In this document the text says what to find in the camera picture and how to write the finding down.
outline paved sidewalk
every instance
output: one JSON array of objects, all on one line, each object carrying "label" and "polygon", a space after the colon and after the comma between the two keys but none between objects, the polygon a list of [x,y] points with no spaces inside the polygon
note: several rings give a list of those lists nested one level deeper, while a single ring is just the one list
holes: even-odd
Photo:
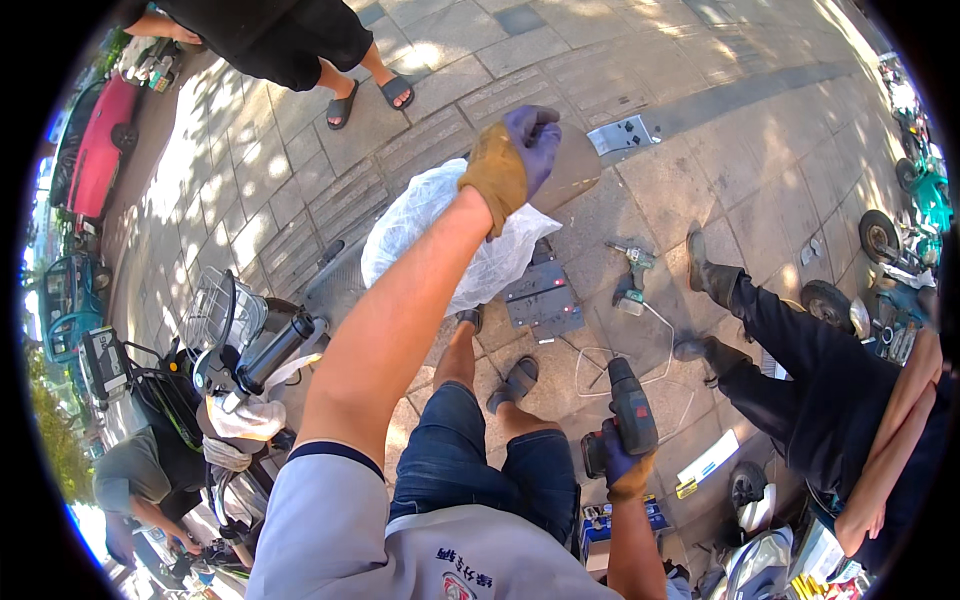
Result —
[{"label": "paved sidewalk", "polygon": [[[659,257],[646,296],[679,333],[713,332],[756,358],[759,348],[743,342],[740,323],[685,287],[683,241],[692,221],[704,224],[711,259],[746,266],[782,297],[798,300],[813,278],[836,282],[849,296],[867,285],[870,264],[857,224],[867,209],[899,210],[893,165],[901,150],[875,78],[876,55],[833,0],[348,3],[384,60],[410,74],[416,102],[391,110],[365,81],[349,124],[333,132],[324,123],[332,98],[325,89],[295,93],[222,60],[184,82],[153,180],[121,226],[129,239],[113,320],[122,336],[165,348],[206,265],[231,268],[258,293],[299,301],[328,244],[365,235],[412,176],[461,155],[478,129],[522,104],[552,106],[587,131],[679,106],[673,103],[709,88],[809,65],[838,65],[847,74],[758,97],[683,132],[665,129],[661,144],[605,169],[596,187],[552,215],[564,228],[551,242],[585,314],[609,305],[627,271],[604,241],[632,239]],[[352,75],[368,77],[362,68]],[[826,252],[803,266],[800,251],[810,238]],[[650,377],[664,369],[669,339],[659,322],[644,318],[661,348],[641,361]],[[540,384],[525,408],[559,420],[579,439],[608,402],[581,396],[593,392],[587,385],[599,372],[588,361],[574,379],[580,349],[601,346],[593,325],[537,346],[525,329],[510,327],[495,300],[474,344],[481,400],[519,356],[533,353]],[[451,333],[448,320],[396,408],[388,483]],[[636,343],[618,335],[616,348]],[[592,352],[587,356],[601,362]],[[707,375],[699,363],[674,363],[647,389],[661,434],[674,436],[660,449],[651,484],[680,528],[666,552],[694,573],[705,559],[692,543],[715,525],[729,471],[681,501],[671,494],[682,467],[733,428],[769,463],[772,478],[779,465],[778,483],[789,482],[782,462],[768,460],[765,438],[703,385]],[[304,379],[286,400],[294,427]],[[491,463],[502,464],[506,440],[492,420],[487,443]]]}]

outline sandal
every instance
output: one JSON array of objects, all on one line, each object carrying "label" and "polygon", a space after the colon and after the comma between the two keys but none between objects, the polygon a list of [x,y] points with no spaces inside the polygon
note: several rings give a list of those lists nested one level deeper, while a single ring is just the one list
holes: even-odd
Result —
[{"label": "sandal", "polygon": [[[383,97],[387,99],[387,104],[390,105],[390,108],[393,110],[404,110],[409,107],[414,101],[414,87],[407,83],[407,80],[403,79],[403,76],[397,73],[394,69],[390,69],[390,72],[396,75],[393,79],[389,80],[386,85],[380,87],[380,92],[383,93]],[[396,106],[394,100],[400,97],[400,94],[410,90],[410,97],[403,101],[403,104]]]},{"label": "sandal", "polygon": [[490,398],[487,400],[487,410],[496,414],[496,407],[501,402],[518,402],[521,398],[530,393],[530,390],[537,384],[537,377],[540,375],[540,364],[533,356],[523,356],[510,372],[507,373],[507,380],[497,386]]},{"label": "sandal", "polygon": [[[356,100],[357,90],[360,88],[360,82],[353,80],[353,91],[350,92],[350,95],[346,98],[341,98],[339,100],[331,100],[330,104],[326,105],[326,126],[332,130],[341,130],[347,126],[347,121],[350,118],[350,112],[353,110],[353,101]],[[330,119],[340,117],[340,123],[334,125],[330,123]]]},{"label": "sandal", "polygon": [[475,308],[461,310],[454,317],[457,318],[457,324],[463,321],[473,323],[473,335],[479,335],[480,329],[483,329],[483,304],[478,304]]}]

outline gray shirt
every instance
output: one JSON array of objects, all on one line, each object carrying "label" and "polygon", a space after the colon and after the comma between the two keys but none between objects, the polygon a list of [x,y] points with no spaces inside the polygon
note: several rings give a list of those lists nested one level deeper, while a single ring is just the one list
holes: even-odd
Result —
[{"label": "gray shirt", "polygon": [[159,504],[170,493],[170,480],[160,468],[154,430],[149,425],[108,450],[93,469],[93,494],[104,511],[128,515],[132,494]]}]

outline tree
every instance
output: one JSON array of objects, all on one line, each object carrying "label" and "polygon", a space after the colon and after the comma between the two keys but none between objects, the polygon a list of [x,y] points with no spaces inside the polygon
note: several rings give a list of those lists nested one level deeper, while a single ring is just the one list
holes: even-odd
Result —
[{"label": "tree", "polygon": [[60,485],[63,500],[67,504],[95,504],[93,467],[80,447],[80,440],[71,431],[76,417],[66,415],[60,408],[60,399],[47,389],[43,351],[28,351],[26,358],[36,428],[43,439],[47,465]]}]

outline tire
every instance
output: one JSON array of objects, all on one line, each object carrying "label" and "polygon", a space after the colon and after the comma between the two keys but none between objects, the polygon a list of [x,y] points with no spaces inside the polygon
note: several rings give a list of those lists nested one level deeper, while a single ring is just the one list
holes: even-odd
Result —
[{"label": "tire", "polygon": [[736,510],[751,502],[763,499],[763,489],[767,487],[767,474],[763,468],[752,461],[743,461],[733,468],[730,474],[729,498]]},{"label": "tire", "polygon": [[814,279],[800,291],[800,304],[806,312],[824,323],[850,335],[856,332],[850,320],[850,300],[836,286]]},{"label": "tire", "polygon": [[110,130],[110,141],[123,154],[132,152],[139,139],[140,133],[130,123],[117,123]]},{"label": "tire", "polygon": [[900,135],[900,144],[903,146],[903,151],[906,153],[906,157],[910,162],[916,162],[917,158],[920,157],[920,144],[917,142],[917,138],[913,136],[911,132],[903,132]]},{"label": "tire", "polygon": [[910,186],[917,179],[917,167],[911,160],[901,158],[894,169],[897,172],[897,183],[900,184],[900,189],[909,194]]},{"label": "tire", "polygon": [[883,212],[871,209],[863,213],[860,218],[860,248],[870,256],[875,263],[886,263],[888,265],[897,262],[882,253],[881,247],[887,246],[900,254],[900,237],[897,235],[897,226],[894,225],[890,217]]},{"label": "tire", "polygon": [[113,271],[107,267],[97,267],[93,271],[93,291],[104,292],[113,281]]}]

